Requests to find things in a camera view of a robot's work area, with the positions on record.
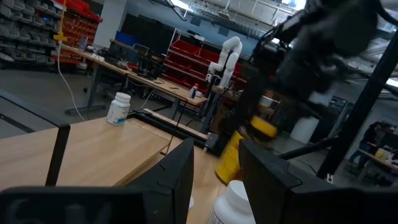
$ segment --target red storage bin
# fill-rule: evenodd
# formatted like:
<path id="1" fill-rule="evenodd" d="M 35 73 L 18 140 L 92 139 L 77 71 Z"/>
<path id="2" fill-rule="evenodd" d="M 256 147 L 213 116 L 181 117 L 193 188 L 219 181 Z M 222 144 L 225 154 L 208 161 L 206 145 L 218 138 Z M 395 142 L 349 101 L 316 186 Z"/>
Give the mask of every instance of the red storage bin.
<path id="1" fill-rule="evenodd" d="M 206 49 L 201 49 L 199 55 L 197 56 L 199 60 L 202 62 L 207 62 L 207 64 L 210 64 L 210 62 L 218 62 L 219 57 L 219 52 L 214 53 Z"/>
<path id="2" fill-rule="evenodd" d="M 170 49 L 191 58 L 193 58 L 193 56 L 199 52 L 199 47 L 186 43 L 182 40 L 174 42 L 170 46 Z"/>

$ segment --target wooden desk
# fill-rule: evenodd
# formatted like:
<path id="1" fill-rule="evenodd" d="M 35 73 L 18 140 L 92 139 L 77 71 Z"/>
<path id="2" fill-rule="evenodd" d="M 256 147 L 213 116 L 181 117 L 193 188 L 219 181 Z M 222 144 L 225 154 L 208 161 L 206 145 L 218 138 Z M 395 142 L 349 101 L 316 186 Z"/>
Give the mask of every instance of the wooden desk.
<path id="1" fill-rule="evenodd" d="M 389 169 L 391 169 L 391 170 L 393 170 L 395 172 L 398 172 L 398 167 L 388 163 L 384 159 L 377 158 L 376 156 L 374 156 L 374 155 L 372 155 L 372 154 L 370 154 L 370 153 L 368 153 L 368 152 L 366 152 L 366 151 L 364 151 L 362 149 L 358 149 L 358 150 L 362 154 L 364 154 L 365 156 L 370 158 L 370 160 L 366 163 L 366 165 L 363 168 L 363 170 L 361 171 L 361 173 L 358 175 L 358 178 L 357 178 L 358 182 L 362 181 L 365 178 L 366 174 L 368 173 L 369 168 L 372 167 L 375 163 L 381 164 L 381 165 L 383 165 L 383 166 L 385 166 L 385 167 L 387 167 L 387 168 L 389 168 Z"/>
<path id="2" fill-rule="evenodd" d="M 57 129 L 0 140 L 0 190 L 44 185 Z M 168 140 L 126 122 L 103 118 L 71 125 L 57 185 L 114 186 L 158 154 Z"/>
<path id="3" fill-rule="evenodd" d="M 138 119 L 128 120 L 130 123 L 135 124 L 141 128 L 144 128 L 154 134 L 157 134 L 163 138 L 170 139 L 171 135 L 157 129 L 147 123 L 139 121 Z M 170 145 L 171 149 L 174 149 L 182 142 L 179 138 L 173 138 Z M 218 159 L 210 154 L 205 154 L 202 149 L 195 146 L 195 161 L 194 161 L 194 174 L 193 174 L 193 188 L 192 197 L 195 201 L 193 208 L 188 214 L 188 224 L 205 224 L 210 216 L 210 212 L 213 209 L 213 205 L 218 196 L 223 195 L 226 190 L 226 186 L 223 185 L 216 177 L 214 173 L 214 167 Z M 143 166 L 136 175 L 138 177 L 145 171 L 149 170 L 152 166 L 158 163 L 163 157 L 158 154 L 150 160 L 145 166 Z"/>
<path id="4" fill-rule="evenodd" d="M 178 86 L 174 83 L 171 83 L 167 80 L 163 80 L 161 78 L 158 78 L 156 81 L 151 81 L 148 80 L 146 78 L 142 78 L 139 77 L 136 73 L 134 72 L 130 72 L 128 70 L 123 70 L 121 68 L 118 68 L 114 65 L 111 65 L 108 62 L 101 62 L 98 59 L 94 59 L 91 54 L 87 53 L 87 52 L 81 52 L 76 48 L 73 47 L 69 47 L 66 45 L 62 45 L 62 48 L 65 50 L 69 50 L 75 54 L 78 54 L 84 58 L 87 58 L 88 60 L 91 60 L 101 66 L 104 66 L 112 71 L 115 71 L 117 73 L 120 73 L 121 75 L 128 75 L 129 78 L 132 78 L 134 80 L 137 80 L 145 85 L 149 85 L 150 87 L 159 90 L 163 93 L 166 93 L 167 95 L 170 95 L 174 98 L 178 98 L 179 100 L 182 101 L 187 101 L 187 103 L 194 105 L 194 106 L 198 106 L 201 105 L 203 102 L 205 102 L 207 99 L 205 97 L 195 97 L 195 99 L 192 99 L 189 97 L 189 90 L 184 89 L 181 86 Z"/>
<path id="5" fill-rule="evenodd" d="M 44 185 L 56 129 L 0 140 L 0 190 L 20 185 Z M 62 162 L 59 185 L 123 185 L 158 163 L 158 152 L 171 135 L 138 119 L 112 126 L 103 119 L 73 124 Z M 170 150 L 182 142 L 173 138 Z M 214 174 L 217 158 L 195 147 L 188 224 L 206 223 L 216 198 L 226 187 Z"/>

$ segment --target black metal pole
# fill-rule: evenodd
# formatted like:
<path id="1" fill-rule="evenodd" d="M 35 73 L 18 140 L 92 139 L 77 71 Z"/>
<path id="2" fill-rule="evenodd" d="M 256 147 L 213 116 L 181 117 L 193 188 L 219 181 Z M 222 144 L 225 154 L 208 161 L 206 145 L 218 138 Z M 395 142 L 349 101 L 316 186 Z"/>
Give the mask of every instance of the black metal pole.
<path id="1" fill-rule="evenodd" d="M 284 160 L 294 159 L 298 156 L 303 156 L 303 155 L 309 154 L 311 152 L 316 152 L 321 149 L 325 149 L 327 147 L 333 146 L 334 143 L 337 141 L 337 139 L 338 139 L 338 137 L 324 139 L 324 140 L 321 140 L 321 141 L 319 141 L 315 144 L 312 144 L 310 146 L 304 146 L 304 147 L 301 147 L 300 149 L 295 149 L 293 151 L 283 153 L 283 154 L 279 155 L 279 157 Z"/>
<path id="2" fill-rule="evenodd" d="M 378 65 L 370 76 L 368 83 L 364 87 L 353 111 L 340 131 L 336 144 L 323 161 L 319 168 L 317 177 L 324 179 L 328 174 L 333 175 L 346 153 L 351 147 L 355 136 L 368 116 L 374 103 L 380 95 L 383 85 L 391 76 L 398 63 L 398 32 L 390 41 L 386 51 L 381 57 Z"/>

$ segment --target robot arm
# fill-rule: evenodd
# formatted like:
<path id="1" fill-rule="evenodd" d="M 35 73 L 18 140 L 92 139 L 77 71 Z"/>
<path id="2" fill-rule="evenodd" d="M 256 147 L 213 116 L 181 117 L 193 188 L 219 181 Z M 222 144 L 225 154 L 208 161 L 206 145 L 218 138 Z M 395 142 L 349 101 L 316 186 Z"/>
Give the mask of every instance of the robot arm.
<path id="1" fill-rule="evenodd" d="M 206 80 L 209 82 L 216 72 L 222 71 L 225 67 L 220 87 L 227 88 L 229 80 L 231 79 L 234 72 L 236 62 L 241 55 L 242 47 L 243 45 L 239 37 L 232 37 L 224 42 L 218 62 L 210 62 Z M 231 49 L 233 49 L 233 53 L 228 57 L 229 51 Z"/>

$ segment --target white container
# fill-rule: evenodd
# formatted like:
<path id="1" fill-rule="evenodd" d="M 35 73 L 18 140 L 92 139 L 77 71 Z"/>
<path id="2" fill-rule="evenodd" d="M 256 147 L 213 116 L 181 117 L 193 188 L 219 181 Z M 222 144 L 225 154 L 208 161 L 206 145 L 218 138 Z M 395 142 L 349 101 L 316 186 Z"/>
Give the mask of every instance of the white container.
<path id="1" fill-rule="evenodd" d="M 208 224 L 256 224 L 243 182 L 233 180 L 225 195 L 218 197 Z"/>
<path id="2" fill-rule="evenodd" d="M 116 93 L 116 96 L 109 107 L 106 121 L 113 125 L 124 124 L 130 109 L 130 99 L 131 96 L 125 93 Z"/>
<path id="3" fill-rule="evenodd" d="M 196 84 L 194 84 L 194 86 L 191 88 L 191 90 L 189 91 L 189 97 L 190 98 L 192 98 L 192 99 L 194 99 L 195 98 L 195 96 L 196 96 L 196 94 L 197 94 L 197 91 L 198 91 L 198 84 L 196 83 Z"/>

